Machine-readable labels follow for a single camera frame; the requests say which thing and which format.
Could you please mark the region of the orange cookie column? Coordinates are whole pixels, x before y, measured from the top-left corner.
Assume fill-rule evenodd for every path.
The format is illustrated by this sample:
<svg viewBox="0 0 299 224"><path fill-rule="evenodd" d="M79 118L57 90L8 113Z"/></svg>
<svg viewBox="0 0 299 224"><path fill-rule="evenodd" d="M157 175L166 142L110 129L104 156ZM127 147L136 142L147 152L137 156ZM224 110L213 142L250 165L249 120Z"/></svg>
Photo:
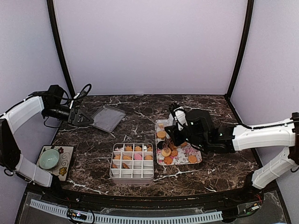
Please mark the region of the orange cookie column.
<svg viewBox="0 0 299 224"><path fill-rule="evenodd" d="M153 157L151 155L147 155L144 157L145 160L153 160Z"/></svg>

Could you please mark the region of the pink round cookie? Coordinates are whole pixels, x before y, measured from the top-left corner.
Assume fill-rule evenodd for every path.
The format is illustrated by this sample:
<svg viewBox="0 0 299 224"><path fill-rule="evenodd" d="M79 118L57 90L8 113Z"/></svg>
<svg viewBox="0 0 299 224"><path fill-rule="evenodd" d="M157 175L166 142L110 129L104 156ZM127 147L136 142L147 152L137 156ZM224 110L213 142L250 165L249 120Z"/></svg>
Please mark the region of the pink round cookie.
<svg viewBox="0 0 299 224"><path fill-rule="evenodd" d="M134 154L134 160L142 160L141 154Z"/></svg>

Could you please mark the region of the silver divided cookie tin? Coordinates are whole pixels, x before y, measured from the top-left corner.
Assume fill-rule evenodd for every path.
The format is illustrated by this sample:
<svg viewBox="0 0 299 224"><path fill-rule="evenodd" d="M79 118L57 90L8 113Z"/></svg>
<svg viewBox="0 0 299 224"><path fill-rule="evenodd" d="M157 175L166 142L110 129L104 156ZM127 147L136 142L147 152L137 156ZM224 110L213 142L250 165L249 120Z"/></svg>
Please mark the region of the silver divided cookie tin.
<svg viewBox="0 0 299 224"><path fill-rule="evenodd" d="M126 146L131 146L133 151L125 151ZM142 148L141 152L134 151L136 146ZM148 146L153 145L150 143L116 143L113 146L109 175L116 184L150 184L154 178L154 154L152 151L147 151ZM115 160L115 155L120 154L121 159ZM134 154L141 154L142 160L134 160ZM123 160L123 156L127 155L132 157L132 160ZM145 160L144 157L151 155L153 160ZM124 169L122 164L126 163L130 169Z"/></svg>

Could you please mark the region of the brown flower cookie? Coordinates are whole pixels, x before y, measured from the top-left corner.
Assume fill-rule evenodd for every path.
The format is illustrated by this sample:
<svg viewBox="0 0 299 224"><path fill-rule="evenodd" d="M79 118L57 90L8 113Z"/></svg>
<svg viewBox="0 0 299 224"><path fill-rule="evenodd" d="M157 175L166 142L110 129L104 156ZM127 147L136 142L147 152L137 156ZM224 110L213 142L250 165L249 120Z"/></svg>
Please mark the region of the brown flower cookie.
<svg viewBox="0 0 299 224"><path fill-rule="evenodd" d="M126 163L123 163L122 166L124 169L130 169L130 167Z"/></svg>

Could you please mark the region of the silver metal tongs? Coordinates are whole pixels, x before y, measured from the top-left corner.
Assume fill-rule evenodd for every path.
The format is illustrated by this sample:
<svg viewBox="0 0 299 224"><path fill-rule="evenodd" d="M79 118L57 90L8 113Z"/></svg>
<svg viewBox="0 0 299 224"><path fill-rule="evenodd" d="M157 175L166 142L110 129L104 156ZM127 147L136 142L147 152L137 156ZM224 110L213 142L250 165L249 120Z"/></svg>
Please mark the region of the silver metal tongs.
<svg viewBox="0 0 299 224"><path fill-rule="evenodd" d="M166 126L164 128L165 132L166 132L166 137L163 143L163 148L169 148L170 150L174 150L176 147L170 137L170 135L168 134L168 132L166 131L166 128L169 126L172 126L174 124L174 118L173 116L170 114L169 118L167 120Z"/></svg>

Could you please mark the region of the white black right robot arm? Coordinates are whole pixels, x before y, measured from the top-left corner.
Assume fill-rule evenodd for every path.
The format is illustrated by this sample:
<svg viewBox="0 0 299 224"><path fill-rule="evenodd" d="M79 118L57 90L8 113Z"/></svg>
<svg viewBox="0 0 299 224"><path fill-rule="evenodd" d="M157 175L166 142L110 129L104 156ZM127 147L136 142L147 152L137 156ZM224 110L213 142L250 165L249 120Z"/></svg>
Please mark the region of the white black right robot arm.
<svg viewBox="0 0 299 224"><path fill-rule="evenodd" d="M204 153L235 153L245 149L282 146L283 150L262 168L247 176L245 187L238 198L249 202L256 196L256 189L265 188L270 182L299 165L299 114L289 119L260 126L214 127L209 112L200 109L186 112L182 107L171 112L172 125L165 127L175 146L187 142Z"/></svg>

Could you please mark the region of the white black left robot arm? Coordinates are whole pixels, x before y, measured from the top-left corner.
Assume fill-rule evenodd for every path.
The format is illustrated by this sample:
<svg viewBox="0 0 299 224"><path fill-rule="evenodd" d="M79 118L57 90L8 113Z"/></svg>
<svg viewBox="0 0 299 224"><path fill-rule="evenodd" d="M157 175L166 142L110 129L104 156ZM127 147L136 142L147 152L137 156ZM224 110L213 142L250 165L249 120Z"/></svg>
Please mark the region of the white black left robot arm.
<svg viewBox="0 0 299 224"><path fill-rule="evenodd" d="M42 140L48 140L50 133L38 122L48 118L66 122L75 127L88 126L93 119L78 108L92 88L87 84L79 94L71 98L59 85L51 85L46 91L35 91L24 100L12 106L0 116L0 165L7 176L20 178L49 188L47 195L55 203L63 203L66 193L60 189L59 178L38 167L22 153L22 147L37 149Z"/></svg>

